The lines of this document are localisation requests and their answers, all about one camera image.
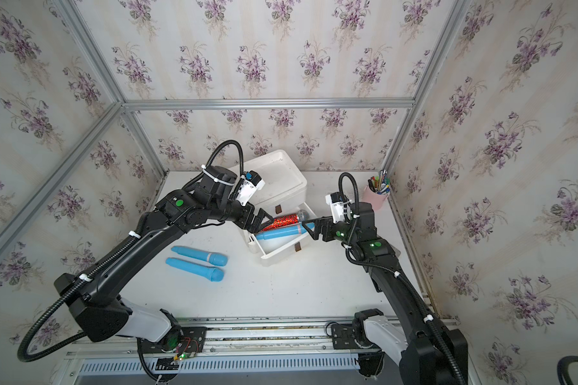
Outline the blue toy microphone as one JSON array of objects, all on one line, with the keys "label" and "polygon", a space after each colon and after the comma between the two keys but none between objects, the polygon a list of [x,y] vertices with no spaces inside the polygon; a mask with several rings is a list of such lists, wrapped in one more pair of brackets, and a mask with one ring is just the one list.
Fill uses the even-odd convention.
[{"label": "blue toy microphone", "polygon": [[260,241],[276,239],[280,237],[292,237],[302,234],[307,234],[308,231],[305,229],[302,223],[293,224],[291,226],[284,226],[278,229],[271,229],[268,231],[263,231],[255,235],[255,238]]},{"label": "blue toy microphone", "polygon": [[188,257],[199,261],[205,261],[211,264],[212,266],[226,266],[228,263],[228,257],[221,253],[198,250],[181,245],[173,246],[171,250],[174,253],[181,255],[183,257]]},{"label": "blue toy microphone", "polygon": [[183,261],[177,258],[167,258],[165,263],[175,269],[186,271],[204,277],[211,282],[221,282],[224,279],[224,272],[217,267],[202,266],[189,261]]}]

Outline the white drawer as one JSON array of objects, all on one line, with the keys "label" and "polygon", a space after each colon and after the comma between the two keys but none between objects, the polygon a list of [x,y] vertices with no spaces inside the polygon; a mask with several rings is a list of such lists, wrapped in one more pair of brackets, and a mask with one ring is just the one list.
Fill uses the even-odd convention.
[{"label": "white drawer", "polygon": [[297,253],[295,252],[295,243],[299,242],[303,249],[311,239],[308,234],[302,234],[260,241],[255,238],[254,234],[245,230],[241,232],[241,235],[248,250],[256,256],[260,265],[266,267],[279,263]]}]

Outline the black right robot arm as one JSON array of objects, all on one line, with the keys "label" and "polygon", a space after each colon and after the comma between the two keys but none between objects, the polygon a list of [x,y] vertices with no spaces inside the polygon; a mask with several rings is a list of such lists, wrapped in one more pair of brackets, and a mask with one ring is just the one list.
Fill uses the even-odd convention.
[{"label": "black right robot arm", "polygon": [[353,321],[356,343],[374,345],[390,357],[404,384],[466,384],[467,339],[430,310],[401,268],[396,249],[378,235],[372,205],[360,201],[355,177],[343,172],[338,181],[345,180],[350,181],[354,197],[339,185],[326,197],[331,215],[302,226],[314,240],[340,242],[345,258],[364,269],[400,322],[399,327],[390,325],[377,309],[358,312]]}]

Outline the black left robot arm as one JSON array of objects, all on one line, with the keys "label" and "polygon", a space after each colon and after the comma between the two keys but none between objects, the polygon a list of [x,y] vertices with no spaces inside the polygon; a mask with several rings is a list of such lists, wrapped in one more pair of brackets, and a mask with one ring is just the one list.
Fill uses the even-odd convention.
[{"label": "black left robot arm", "polygon": [[[241,144],[221,142],[195,178],[143,213],[136,229],[105,257],[78,274],[56,279],[59,298],[21,339],[18,360],[34,362],[81,338],[102,342],[113,336],[147,340],[161,351],[175,351],[184,338],[175,317],[167,310],[151,311],[130,303],[121,290],[162,250],[191,231],[232,222],[256,234],[271,225],[272,216],[250,203],[263,185],[258,173],[245,170]],[[80,333],[30,352],[35,337],[62,305],[67,305]]]}]

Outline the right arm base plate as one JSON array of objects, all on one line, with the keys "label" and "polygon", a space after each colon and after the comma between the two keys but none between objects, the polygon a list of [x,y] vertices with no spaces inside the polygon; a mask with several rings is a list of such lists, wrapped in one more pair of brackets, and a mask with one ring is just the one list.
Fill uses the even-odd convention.
[{"label": "right arm base plate", "polygon": [[327,337],[332,340],[332,347],[336,351],[368,348],[368,346],[363,346],[358,343],[352,324],[329,322],[325,326],[325,333]]}]

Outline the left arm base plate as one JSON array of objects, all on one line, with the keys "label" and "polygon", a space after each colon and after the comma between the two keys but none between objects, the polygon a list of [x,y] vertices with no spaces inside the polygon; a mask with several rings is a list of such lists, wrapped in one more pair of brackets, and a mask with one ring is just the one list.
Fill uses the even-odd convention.
[{"label": "left arm base plate", "polygon": [[206,327],[183,327],[181,333],[170,337],[169,340],[159,343],[151,343],[143,339],[139,351],[144,355],[167,354],[194,356],[202,353],[206,342]]}]

